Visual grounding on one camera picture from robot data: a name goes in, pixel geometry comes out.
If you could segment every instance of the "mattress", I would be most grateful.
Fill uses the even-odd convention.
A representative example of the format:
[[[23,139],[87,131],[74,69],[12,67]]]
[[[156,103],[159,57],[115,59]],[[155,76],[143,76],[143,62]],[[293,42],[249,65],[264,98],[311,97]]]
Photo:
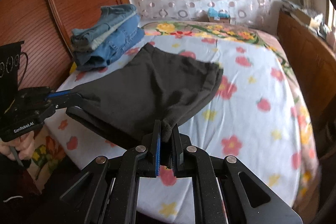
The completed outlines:
[[[117,62],[99,71],[75,72],[59,90],[122,68],[146,43],[216,62],[224,69],[221,87],[204,109],[179,127],[180,132],[210,155],[237,156],[289,206],[298,202],[316,174],[318,161],[309,113],[277,40],[225,24],[165,22],[144,29],[143,40]],[[81,169],[99,155],[113,158],[125,151],[69,118],[65,109],[47,119],[46,125],[49,138],[55,138]],[[33,161],[38,163],[41,155],[40,149]],[[194,223],[191,179],[176,179],[161,166],[158,178],[140,179],[137,209],[164,222]]]

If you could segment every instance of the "small box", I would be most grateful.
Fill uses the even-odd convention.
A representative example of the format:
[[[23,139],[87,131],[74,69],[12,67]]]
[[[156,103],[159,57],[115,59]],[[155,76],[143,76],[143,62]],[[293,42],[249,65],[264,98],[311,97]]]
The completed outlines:
[[[230,23],[231,18],[219,18],[219,20],[215,20],[214,17],[209,17],[209,22],[213,23]]]
[[[306,15],[304,12],[302,12],[299,9],[296,9],[294,11],[294,15],[304,24],[308,25],[309,27],[317,30],[320,27],[320,23],[315,21],[313,18],[310,16]]]

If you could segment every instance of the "wooden headboard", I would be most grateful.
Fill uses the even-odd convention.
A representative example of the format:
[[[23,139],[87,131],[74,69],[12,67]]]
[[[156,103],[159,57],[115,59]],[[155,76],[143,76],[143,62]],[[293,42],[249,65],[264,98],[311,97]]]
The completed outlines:
[[[121,3],[129,0],[0,0],[0,45],[24,40],[29,56],[20,88],[59,87],[72,63],[71,30],[91,27],[101,6]],[[25,63],[23,57],[19,78]]]
[[[280,12],[278,36],[307,104],[315,132],[336,118],[336,57],[327,44]]]

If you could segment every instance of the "denim fabric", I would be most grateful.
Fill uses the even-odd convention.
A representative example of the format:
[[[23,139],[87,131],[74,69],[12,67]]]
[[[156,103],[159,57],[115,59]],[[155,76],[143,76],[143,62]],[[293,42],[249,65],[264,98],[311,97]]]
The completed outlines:
[[[144,37],[144,30],[137,27],[139,21],[139,15],[125,21],[93,52],[74,52],[77,70],[107,67],[117,61]]]
[[[98,22],[89,29],[73,29],[71,44],[77,52],[94,51],[111,33],[137,13],[132,4],[102,6]]]

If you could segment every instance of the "silver bolt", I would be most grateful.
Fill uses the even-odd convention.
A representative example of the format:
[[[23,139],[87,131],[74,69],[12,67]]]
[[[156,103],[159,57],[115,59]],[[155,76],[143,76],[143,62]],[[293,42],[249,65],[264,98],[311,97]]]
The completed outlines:
[[[197,148],[194,147],[193,145],[190,145],[187,147],[187,151],[190,153],[195,153],[197,151]]]
[[[227,161],[228,163],[235,164],[235,163],[237,162],[237,158],[234,157],[234,156],[228,156],[228,157],[226,158],[226,161]]]
[[[146,147],[144,145],[138,145],[135,149],[138,152],[145,152],[146,151]]]
[[[104,156],[99,156],[99,157],[96,158],[96,163],[98,163],[98,164],[103,164],[103,163],[105,163],[105,161],[106,161],[106,157],[104,157]]]

